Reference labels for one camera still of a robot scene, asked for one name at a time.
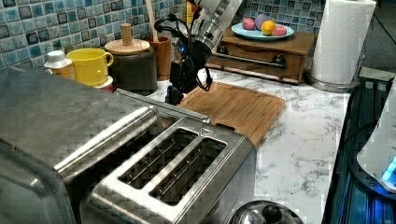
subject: wooden cabinet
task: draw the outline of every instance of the wooden cabinet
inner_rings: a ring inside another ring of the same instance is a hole
[[[207,66],[299,84],[314,39],[314,34],[295,32],[275,41],[253,41],[236,36],[228,29],[220,42],[218,53],[210,58]]]

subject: kettle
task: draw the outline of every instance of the kettle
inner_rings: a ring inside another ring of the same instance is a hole
[[[269,201],[254,201],[238,208],[228,224],[304,224],[289,208]]]

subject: kettle knob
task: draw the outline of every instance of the kettle knob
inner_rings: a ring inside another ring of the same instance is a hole
[[[262,209],[262,216],[266,224],[277,224],[283,217],[280,208],[273,204],[268,204]]]

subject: yellow cup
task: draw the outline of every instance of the yellow cup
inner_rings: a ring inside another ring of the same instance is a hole
[[[102,85],[107,81],[107,68],[113,64],[113,55],[102,49],[76,49],[66,58],[73,63],[77,82],[89,86]]]

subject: orange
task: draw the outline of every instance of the orange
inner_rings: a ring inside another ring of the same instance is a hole
[[[263,35],[270,35],[274,28],[276,27],[273,21],[265,21],[262,23],[262,34]]]

